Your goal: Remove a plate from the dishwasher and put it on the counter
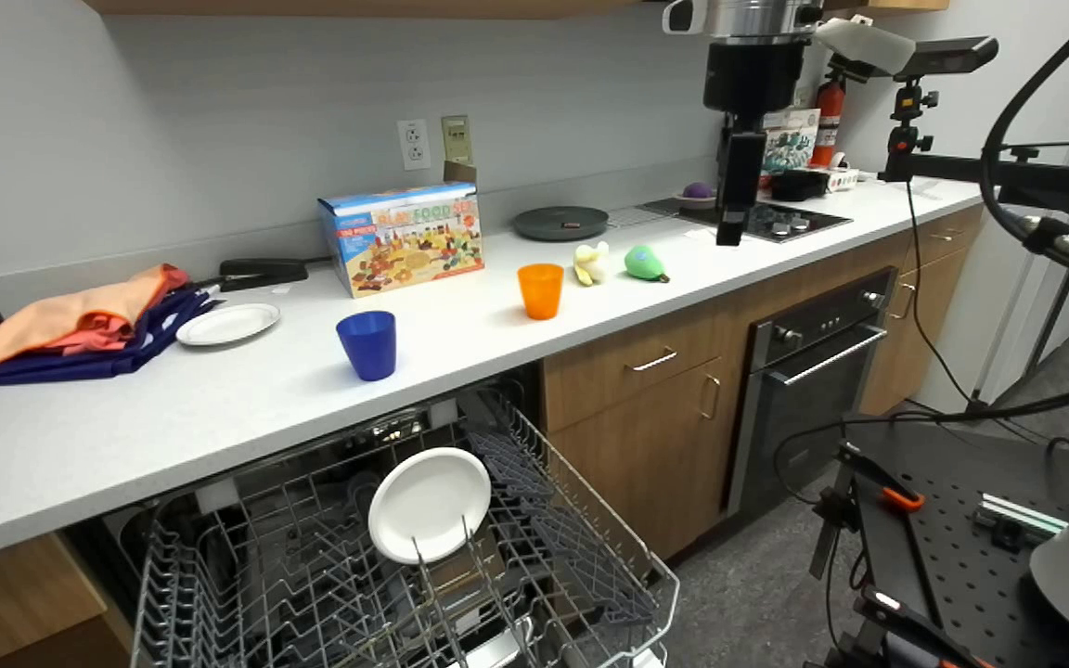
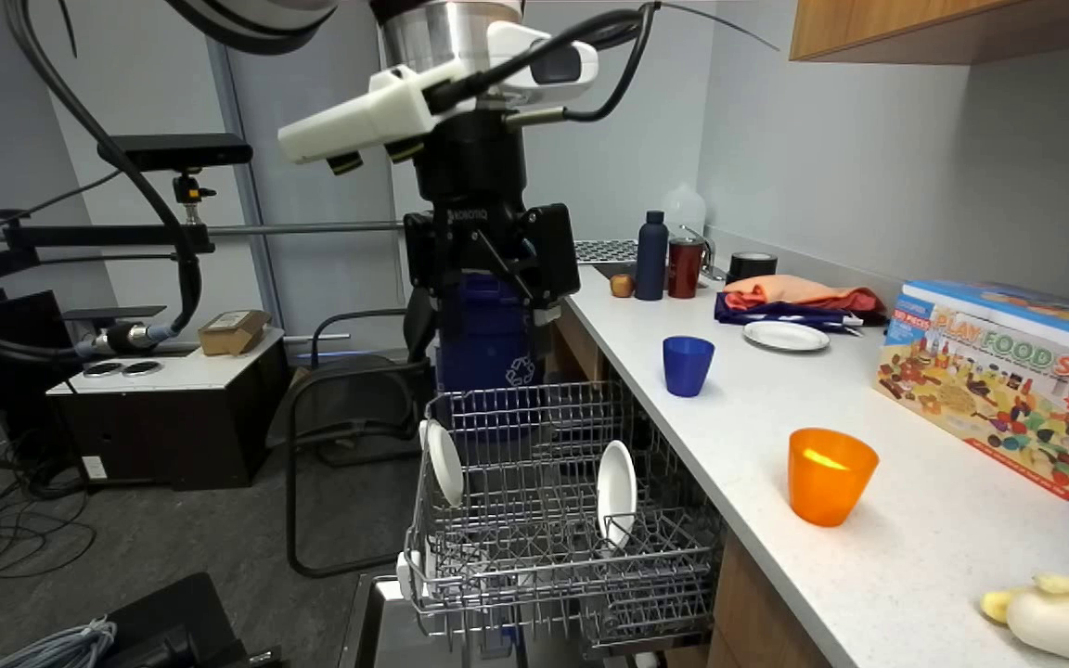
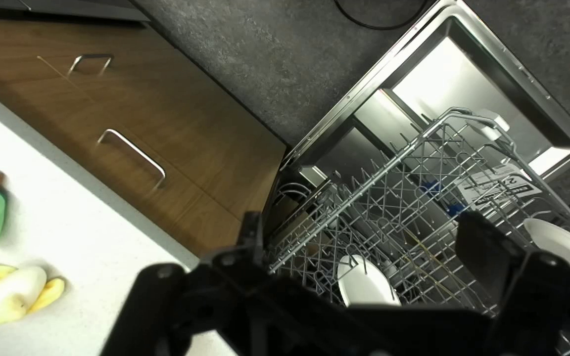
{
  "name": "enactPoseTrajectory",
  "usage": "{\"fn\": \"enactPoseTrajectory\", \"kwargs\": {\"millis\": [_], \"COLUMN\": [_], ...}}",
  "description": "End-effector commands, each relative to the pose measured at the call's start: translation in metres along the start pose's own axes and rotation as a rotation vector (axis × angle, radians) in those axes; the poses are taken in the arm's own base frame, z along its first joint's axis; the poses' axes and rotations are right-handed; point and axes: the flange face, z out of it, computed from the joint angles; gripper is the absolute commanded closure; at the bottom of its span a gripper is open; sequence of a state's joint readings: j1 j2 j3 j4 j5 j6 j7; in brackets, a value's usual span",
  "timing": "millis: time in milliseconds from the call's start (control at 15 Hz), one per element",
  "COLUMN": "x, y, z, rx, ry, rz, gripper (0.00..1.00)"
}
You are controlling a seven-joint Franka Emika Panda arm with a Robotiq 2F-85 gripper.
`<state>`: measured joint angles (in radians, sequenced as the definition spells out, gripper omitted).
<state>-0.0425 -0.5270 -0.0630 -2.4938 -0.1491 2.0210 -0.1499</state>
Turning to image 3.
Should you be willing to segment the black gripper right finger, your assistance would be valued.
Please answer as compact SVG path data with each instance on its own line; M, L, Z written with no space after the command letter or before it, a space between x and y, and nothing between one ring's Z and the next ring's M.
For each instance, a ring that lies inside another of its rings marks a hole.
M486 218L457 218L455 256L496 303L488 321L488 356L557 356L570 335L570 264L555 254L526 252Z

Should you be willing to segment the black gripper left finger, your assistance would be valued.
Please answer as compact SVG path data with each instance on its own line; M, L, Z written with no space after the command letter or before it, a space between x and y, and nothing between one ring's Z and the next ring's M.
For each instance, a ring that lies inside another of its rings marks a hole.
M144 268L100 356L185 356L201 333L213 333L241 356L276 356L278 331L259 295L267 283L263 216L247 212L235 246L189 273L174 264Z

